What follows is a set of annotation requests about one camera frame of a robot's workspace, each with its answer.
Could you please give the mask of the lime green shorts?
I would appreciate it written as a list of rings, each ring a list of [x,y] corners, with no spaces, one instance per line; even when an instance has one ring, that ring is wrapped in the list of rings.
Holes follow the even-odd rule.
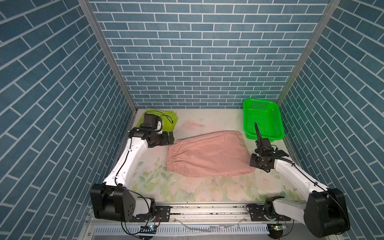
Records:
[[[162,129],[158,131],[158,126],[155,129],[158,133],[160,132],[173,132],[178,121],[178,116],[173,111],[162,111],[156,109],[147,109],[146,112],[142,115],[136,127],[139,128],[144,123],[144,118],[146,114],[152,114],[158,116],[162,120]]]

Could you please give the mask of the pink shorts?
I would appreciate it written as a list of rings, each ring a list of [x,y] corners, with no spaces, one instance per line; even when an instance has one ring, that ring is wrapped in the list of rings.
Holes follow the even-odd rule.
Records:
[[[221,131],[181,140],[168,149],[167,170],[185,177],[233,177],[255,171],[238,131]]]

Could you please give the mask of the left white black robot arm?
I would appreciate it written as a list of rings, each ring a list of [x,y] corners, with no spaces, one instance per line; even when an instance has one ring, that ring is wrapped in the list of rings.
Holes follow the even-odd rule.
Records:
[[[149,222],[156,217],[156,202],[129,189],[143,154],[157,146],[174,143],[173,132],[156,132],[152,129],[133,128],[125,149],[101,184],[94,184],[90,197],[94,216],[116,222]]]

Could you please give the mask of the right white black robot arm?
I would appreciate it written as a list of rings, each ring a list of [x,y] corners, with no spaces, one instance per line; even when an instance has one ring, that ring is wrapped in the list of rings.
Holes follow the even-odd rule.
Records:
[[[306,225],[317,238],[341,235],[350,230],[345,195],[339,189],[331,189],[320,183],[287,156],[278,157],[275,152],[269,156],[252,154],[250,165],[267,173],[276,170],[305,198],[302,203],[282,196],[267,198],[263,208],[267,220],[276,221],[280,217],[288,217]]]

